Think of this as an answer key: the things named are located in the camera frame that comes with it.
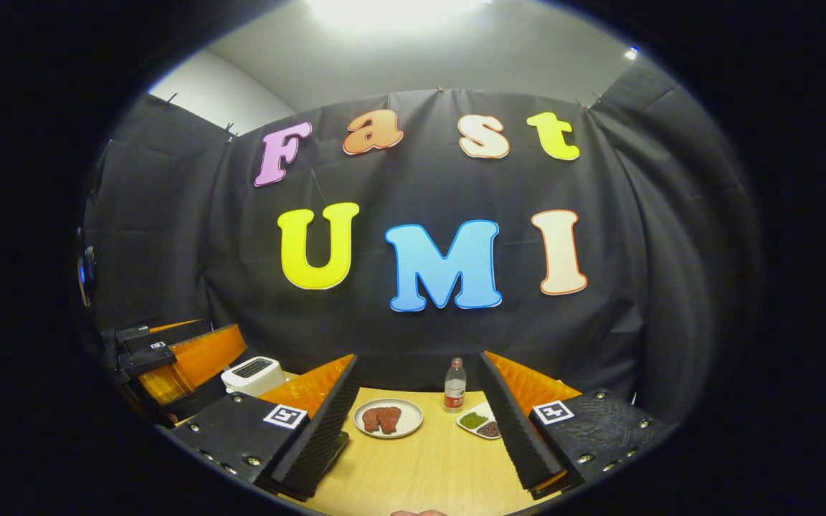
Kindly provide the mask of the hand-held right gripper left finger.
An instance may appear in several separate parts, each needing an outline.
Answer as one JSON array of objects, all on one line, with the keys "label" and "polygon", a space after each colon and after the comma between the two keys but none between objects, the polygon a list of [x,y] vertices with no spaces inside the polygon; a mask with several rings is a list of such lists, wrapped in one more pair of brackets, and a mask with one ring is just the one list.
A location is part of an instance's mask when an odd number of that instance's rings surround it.
[{"label": "hand-held right gripper left finger", "polygon": [[345,444],[357,360],[331,360],[262,396],[229,393],[169,434],[225,476],[304,502]]}]

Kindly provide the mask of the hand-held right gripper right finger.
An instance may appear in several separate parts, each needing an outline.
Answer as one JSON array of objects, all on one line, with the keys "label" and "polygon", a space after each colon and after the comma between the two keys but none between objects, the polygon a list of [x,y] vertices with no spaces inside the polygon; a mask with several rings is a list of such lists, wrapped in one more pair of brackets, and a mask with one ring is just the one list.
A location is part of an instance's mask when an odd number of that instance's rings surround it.
[{"label": "hand-held right gripper right finger", "polygon": [[600,483],[673,430],[609,389],[582,393],[488,350],[478,376],[519,483],[534,499]]}]

